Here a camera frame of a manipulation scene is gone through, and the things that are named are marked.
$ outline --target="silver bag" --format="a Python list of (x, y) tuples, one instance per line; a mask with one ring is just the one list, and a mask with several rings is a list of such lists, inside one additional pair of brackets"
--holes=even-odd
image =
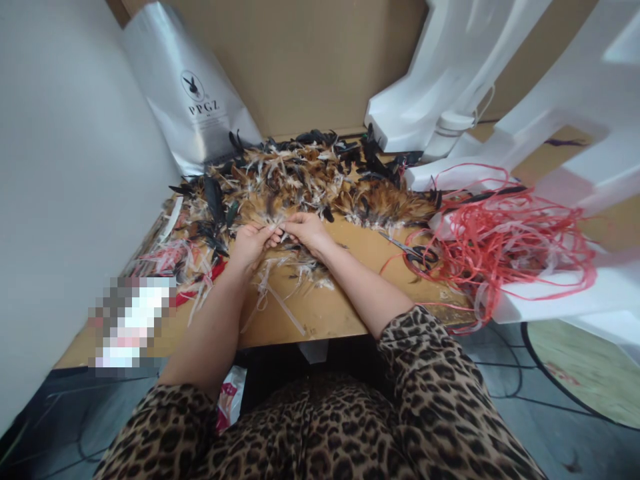
[(230, 131), (249, 144), (262, 141), (218, 60), (196, 44), (172, 7), (146, 5), (126, 26), (124, 38), (135, 76), (183, 175), (200, 175), (204, 162), (230, 158)]

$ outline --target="white bottle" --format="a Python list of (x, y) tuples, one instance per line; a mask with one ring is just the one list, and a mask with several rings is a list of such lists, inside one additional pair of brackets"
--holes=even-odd
[(445, 110), (438, 118), (435, 130), (422, 154), (420, 164), (445, 158), (466, 130), (473, 126), (475, 119), (460, 115), (453, 110)]

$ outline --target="leopard print clothing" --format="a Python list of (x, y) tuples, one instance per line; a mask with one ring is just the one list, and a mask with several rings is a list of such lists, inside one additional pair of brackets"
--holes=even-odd
[(105, 453), (96, 479), (542, 479), (495, 410), (476, 365), (415, 307), (378, 350), (392, 401), (347, 377), (302, 379), (215, 434), (216, 405), (156, 386)]

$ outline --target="wooden table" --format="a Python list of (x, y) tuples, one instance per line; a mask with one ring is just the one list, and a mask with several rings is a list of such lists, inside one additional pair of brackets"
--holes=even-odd
[[(346, 222), (340, 215), (334, 223), (325, 223), (333, 238), (349, 248), (360, 262), (378, 272), (385, 262), (400, 252), (378, 232), (357, 227)], [(395, 238), (404, 241), (412, 230), (404, 229), (395, 234)], [(294, 288), (296, 280), (288, 278), (292, 273), (286, 267), (274, 269), (269, 277), (270, 286), (286, 297)], [(416, 302), (442, 302), (468, 306), (462, 295), (453, 293), (446, 285), (421, 279), (408, 270), (402, 258), (392, 260), (383, 273), (384, 278), (400, 287)], [(334, 291), (327, 288), (313, 289), (309, 292), (303, 287), (291, 296), (286, 304), (305, 330), (301, 335), (282, 310), (278, 302), (268, 293), (268, 303), (263, 311), (253, 318), (248, 330), (240, 336), (240, 348), (259, 345), (274, 345), (308, 340), (330, 339), (361, 335), (366, 329), (348, 298), (336, 285)], [(257, 301), (257, 286), (252, 285), (241, 314), (241, 325), (253, 311)], [(187, 302), (176, 310), (174, 317), (164, 318), (160, 332), (156, 332), (153, 346), (147, 349), (150, 357), (166, 357), (176, 347), (184, 334), (193, 302)], [(430, 310), (446, 325), (464, 325), (474, 320), (473, 313), (455, 310), (444, 306), (432, 306)], [(54, 368), (70, 368), (87, 365), (89, 358), (95, 357), (95, 349), (101, 344), (100, 332), (86, 326), (74, 338), (67, 352)]]

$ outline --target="scissors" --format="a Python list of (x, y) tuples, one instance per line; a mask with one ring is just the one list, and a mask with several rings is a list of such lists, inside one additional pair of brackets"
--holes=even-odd
[(407, 256), (407, 260), (422, 272), (430, 271), (431, 266), (429, 265), (429, 263), (436, 263), (438, 260), (440, 260), (438, 254), (432, 249), (427, 250), (427, 248), (422, 245), (417, 245), (416, 247), (408, 247), (398, 242), (398, 240), (394, 240), (390, 236), (385, 235), (382, 232), (378, 233), (389, 240), (396, 247), (402, 248)]

